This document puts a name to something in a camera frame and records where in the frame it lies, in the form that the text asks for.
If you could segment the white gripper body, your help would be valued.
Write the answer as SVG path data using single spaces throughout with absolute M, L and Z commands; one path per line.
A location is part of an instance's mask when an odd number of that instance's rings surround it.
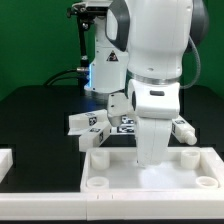
M 178 82 L 152 85 L 131 79 L 127 93 L 112 93 L 107 104 L 112 126 L 126 115 L 135 123 L 137 162 L 140 167 L 160 164 L 167 151 L 172 120 L 179 115 Z

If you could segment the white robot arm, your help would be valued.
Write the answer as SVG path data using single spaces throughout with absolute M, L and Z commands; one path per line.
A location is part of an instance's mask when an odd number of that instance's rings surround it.
M 86 89 L 110 94 L 108 118 L 135 121 L 137 162 L 159 164 L 179 115 L 182 57 L 206 35 L 202 0 L 88 0 L 97 15 L 96 56 Z

